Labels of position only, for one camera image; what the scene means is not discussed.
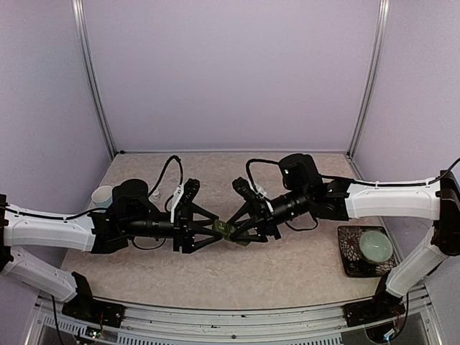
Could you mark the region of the green weekly pill organizer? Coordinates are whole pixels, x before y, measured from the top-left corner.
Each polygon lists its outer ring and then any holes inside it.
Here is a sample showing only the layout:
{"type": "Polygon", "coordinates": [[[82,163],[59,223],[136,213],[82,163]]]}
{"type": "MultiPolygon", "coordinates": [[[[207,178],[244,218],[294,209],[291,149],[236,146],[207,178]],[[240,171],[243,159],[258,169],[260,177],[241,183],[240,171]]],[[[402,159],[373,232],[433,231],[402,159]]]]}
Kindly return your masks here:
{"type": "Polygon", "coordinates": [[[224,221],[216,219],[212,224],[212,230],[220,233],[222,237],[228,242],[233,242],[243,247],[246,247],[249,245],[249,241],[232,241],[230,239],[230,235],[236,231],[236,227],[233,225],[227,224],[224,221]]]}

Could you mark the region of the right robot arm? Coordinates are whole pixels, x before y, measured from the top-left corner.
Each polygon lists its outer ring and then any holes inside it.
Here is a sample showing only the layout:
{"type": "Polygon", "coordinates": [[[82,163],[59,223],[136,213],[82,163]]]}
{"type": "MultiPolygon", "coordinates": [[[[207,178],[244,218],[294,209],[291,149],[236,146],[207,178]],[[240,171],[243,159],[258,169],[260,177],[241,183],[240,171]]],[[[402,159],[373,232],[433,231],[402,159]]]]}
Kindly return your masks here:
{"type": "Polygon", "coordinates": [[[233,242],[266,242],[280,238],[278,225],[309,213],[314,220],[348,221],[365,217],[428,219],[424,240],[383,277],[367,308],[384,318],[417,282],[446,258],[459,255],[459,184],[450,170],[437,178],[379,183],[321,175],[311,155],[296,153],[276,164],[287,193],[270,200],[258,193],[253,178],[233,181],[245,203],[230,218],[233,242]]]}

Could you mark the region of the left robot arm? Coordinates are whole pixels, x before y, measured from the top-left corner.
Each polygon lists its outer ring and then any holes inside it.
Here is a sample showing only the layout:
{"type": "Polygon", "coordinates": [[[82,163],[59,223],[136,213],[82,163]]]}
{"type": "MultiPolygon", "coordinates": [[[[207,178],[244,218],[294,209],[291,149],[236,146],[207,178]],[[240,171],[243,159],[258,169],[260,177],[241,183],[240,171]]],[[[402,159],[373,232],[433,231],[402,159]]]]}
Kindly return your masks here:
{"type": "Polygon", "coordinates": [[[179,185],[173,207],[161,212],[151,201],[147,183],[126,180],[112,190],[108,208],[76,215],[32,213],[9,205],[1,197],[1,274],[38,288],[71,305],[87,320],[101,312],[87,279],[48,264],[24,250],[25,246],[60,247],[91,254],[113,254],[137,237],[170,239],[176,252],[191,254],[222,239],[209,228],[218,219],[194,204],[200,183],[179,185]]]}

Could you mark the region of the white pill bottle rear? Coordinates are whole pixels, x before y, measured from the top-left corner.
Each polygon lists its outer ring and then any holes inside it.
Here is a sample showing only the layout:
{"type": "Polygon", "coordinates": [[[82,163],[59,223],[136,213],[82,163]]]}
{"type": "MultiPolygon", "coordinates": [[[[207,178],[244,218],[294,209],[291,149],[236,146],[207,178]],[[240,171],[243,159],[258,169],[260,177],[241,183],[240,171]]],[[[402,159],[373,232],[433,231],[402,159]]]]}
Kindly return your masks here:
{"type": "Polygon", "coordinates": [[[160,189],[155,190],[155,191],[151,194],[150,198],[151,198],[152,200],[158,201],[158,200],[161,198],[161,191],[160,191],[160,189]]]}

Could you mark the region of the light blue mug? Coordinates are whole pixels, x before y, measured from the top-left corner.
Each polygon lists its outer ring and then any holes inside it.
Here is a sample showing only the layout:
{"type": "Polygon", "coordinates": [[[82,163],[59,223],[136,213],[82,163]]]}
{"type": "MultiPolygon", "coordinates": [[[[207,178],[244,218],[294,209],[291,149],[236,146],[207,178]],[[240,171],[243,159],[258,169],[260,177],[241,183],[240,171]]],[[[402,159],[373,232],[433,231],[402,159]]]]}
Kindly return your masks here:
{"type": "Polygon", "coordinates": [[[112,204],[112,190],[110,185],[102,185],[91,194],[91,201],[95,208],[108,208],[112,204]]]}

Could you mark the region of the black floral square plate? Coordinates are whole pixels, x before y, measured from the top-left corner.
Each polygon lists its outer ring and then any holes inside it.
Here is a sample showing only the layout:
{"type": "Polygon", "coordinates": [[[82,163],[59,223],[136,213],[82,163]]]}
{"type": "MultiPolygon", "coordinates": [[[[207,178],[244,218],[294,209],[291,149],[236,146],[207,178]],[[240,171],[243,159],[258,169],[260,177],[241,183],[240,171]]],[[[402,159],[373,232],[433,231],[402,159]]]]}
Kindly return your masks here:
{"type": "Polygon", "coordinates": [[[394,256],[383,263],[375,264],[366,261],[359,249],[359,238],[366,232],[375,230],[386,234],[381,226],[339,226],[338,241],[344,271],[349,277],[368,278],[386,275],[393,267],[397,266],[394,256]]]}

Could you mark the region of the pale green bowl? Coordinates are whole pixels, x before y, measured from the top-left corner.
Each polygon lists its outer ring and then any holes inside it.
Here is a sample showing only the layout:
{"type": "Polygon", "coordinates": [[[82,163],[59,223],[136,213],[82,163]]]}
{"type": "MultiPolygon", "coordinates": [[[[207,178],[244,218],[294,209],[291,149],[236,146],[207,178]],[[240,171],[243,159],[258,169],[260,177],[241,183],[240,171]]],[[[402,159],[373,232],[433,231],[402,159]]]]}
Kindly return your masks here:
{"type": "Polygon", "coordinates": [[[360,236],[359,249],[366,261],[375,264],[386,262],[393,255],[389,238],[375,230],[366,231],[360,236]]]}

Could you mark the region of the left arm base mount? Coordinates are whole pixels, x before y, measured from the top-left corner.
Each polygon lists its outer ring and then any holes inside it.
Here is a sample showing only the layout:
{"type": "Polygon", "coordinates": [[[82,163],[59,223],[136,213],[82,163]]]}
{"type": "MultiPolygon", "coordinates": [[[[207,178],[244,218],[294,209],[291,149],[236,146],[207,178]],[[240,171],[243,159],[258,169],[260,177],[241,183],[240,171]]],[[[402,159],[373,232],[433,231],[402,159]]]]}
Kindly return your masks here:
{"type": "Polygon", "coordinates": [[[76,296],[63,305],[62,314],[100,326],[120,328],[125,307],[118,303],[76,296]]]}

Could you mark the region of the front aluminium rail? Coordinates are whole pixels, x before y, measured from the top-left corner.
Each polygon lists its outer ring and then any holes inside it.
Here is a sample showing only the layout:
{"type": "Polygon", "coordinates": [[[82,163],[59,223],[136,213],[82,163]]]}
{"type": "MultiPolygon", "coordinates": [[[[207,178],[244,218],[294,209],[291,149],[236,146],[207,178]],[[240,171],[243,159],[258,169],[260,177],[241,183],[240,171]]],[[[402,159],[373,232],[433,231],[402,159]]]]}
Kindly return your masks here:
{"type": "Polygon", "coordinates": [[[206,310],[125,303],[117,327],[80,321],[40,298],[26,344],[441,344],[428,296],[400,316],[350,326],[340,303],[268,310],[206,310]]]}

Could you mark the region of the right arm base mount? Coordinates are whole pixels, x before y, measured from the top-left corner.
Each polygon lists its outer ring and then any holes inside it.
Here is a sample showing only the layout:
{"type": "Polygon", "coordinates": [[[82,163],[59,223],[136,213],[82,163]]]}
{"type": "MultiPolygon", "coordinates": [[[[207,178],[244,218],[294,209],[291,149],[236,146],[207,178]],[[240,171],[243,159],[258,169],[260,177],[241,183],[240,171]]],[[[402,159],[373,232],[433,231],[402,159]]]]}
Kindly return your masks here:
{"type": "Polygon", "coordinates": [[[384,293],[368,300],[347,303],[343,306],[348,327],[360,326],[395,317],[405,313],[402,298],[384,293]]]}

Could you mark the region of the left aluminium frame post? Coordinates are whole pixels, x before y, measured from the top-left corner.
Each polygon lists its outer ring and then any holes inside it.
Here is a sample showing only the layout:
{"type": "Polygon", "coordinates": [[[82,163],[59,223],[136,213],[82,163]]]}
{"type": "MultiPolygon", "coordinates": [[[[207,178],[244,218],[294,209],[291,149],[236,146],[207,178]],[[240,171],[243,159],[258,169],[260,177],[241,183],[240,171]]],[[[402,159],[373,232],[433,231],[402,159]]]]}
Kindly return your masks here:
{"type": "Polygon", "coordinates": [[[93,101],[94,109],[96,112],[96,119],[101,130],[103,142],[106,146],[106,150],[113,160],[116,156],[116,145],[109,128],[109,122],[105,114],[104,105],[102,103],[100,90],[96,78],[96,71],[93,66],[91,56],[91,44],[88,36],[88,30],[86,26],[86,18],[84,12],[83,1],[72,0],[73,16],[75,21],[75,27],[77,31],[78,40],[80,42],[80,50],[83,56],[83,64],[86,72],[86,79],[88,81],[91,98],[93,101]]]}

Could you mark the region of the aluminium frame post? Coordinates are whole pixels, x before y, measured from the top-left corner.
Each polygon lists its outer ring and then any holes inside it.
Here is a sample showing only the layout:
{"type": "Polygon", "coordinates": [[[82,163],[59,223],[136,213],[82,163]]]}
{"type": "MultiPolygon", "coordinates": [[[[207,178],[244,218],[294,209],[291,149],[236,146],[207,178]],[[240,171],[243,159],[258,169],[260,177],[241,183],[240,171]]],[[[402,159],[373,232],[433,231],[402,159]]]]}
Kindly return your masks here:
{"type": "Polygon", "coordinates": [[[359,143],[364,133],[366,120],[369,113],[369,107],[372,101],[372,94],[377,82],[377,75],[380,66],[382,50],[385,42],[385,34],[387,30],[387,22],[390,13],[390,0],[381,0],[379,2],[379,11],[377,15],[377,26],[374,34],[372,45],[371,59],[367,72],[367,79],[364,85],[364,93],[359,106],[359,114],[356,120],[354,131],[351,137],[349,148],[346,152],[350,160],[354,160],[357,155],[359,143]]]}
{"type": "Polygon", "coordinates": [[[96,112],[96,119],[101,130],[103,142],[106,146],[106,150],[113,160],[116,156],[116,145],[109,128],[109,122],[105,114],[104,105],[102,103],[100,90],[96,78],[96,71],[93,66],[91,56],[91,44],[88,36],[88,30],[86,26],[86,18],[84,12],[83,1],[72,0],[73,16],[75,21],[75,27],[77,31],[78,40],[80,42],[80,50],[83,56],[83,64],[86,72],[86,79],[88,81],[91,98],[93,101],[94,109],[96,112]]]}

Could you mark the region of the right aluminium frame post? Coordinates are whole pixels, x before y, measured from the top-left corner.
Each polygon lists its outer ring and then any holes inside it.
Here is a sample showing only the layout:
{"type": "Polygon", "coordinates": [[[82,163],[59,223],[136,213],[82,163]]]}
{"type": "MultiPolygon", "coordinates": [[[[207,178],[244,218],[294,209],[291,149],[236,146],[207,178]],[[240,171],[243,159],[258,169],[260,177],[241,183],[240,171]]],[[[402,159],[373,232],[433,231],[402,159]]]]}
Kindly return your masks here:
{"type": "Polygon", "coordinates": [[[350,160],[354,160],[357,155],[359,143],[364,133],[366,120],[369,113],[369,107],[372,101],[372,94],[377,82],[377,75],[380,66],[382,50],[385,42],[385,34],[387,30],[387,22],[390,13],[390,0],[381,0],[379,2],[379,11],[377,15],[377,26],[374,34],[372,45],[371,59],[367,72],[367,79],[364,85],[364,93],[359,106],[359,114],[356,120],[354,131],[351,137],[349,148],[346,152],[350,160]]]}

